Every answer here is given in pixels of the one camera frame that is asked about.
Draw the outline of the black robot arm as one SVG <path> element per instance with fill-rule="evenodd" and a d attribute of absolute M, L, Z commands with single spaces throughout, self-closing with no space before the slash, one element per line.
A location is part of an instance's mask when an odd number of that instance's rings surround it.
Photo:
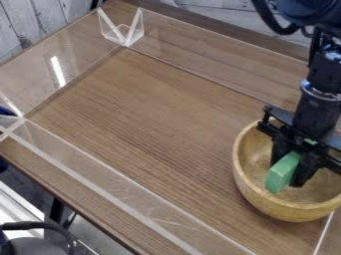
<path fill-rule="evenodd" d="M 301 187 L 326 168 L 341 175 L 341 0 L 252 0 L 268 27 L 280 35 L 310 38 L 309 73 L 294 111 L 264 107 L 257 129 L 272 137 L 265 187 L 276 193 Z"/>

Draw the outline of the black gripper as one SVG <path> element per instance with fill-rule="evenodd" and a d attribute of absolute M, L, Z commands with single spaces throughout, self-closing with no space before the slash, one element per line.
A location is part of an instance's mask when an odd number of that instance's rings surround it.
<path fill-rule="evenodd" d="M 341 118 L 341 94 L 320 89 L 305 80 L 296 111 L 276 105 L 264 107 L 264 117 L 257 129 L 273 142 L 270 164 L 292 150 L 301 153 L 290 186 L 302 187 L 321 168 L 341 174 L 341 158 L 330 154 L 341 152 L 341 132 L 336 129 Z"/>

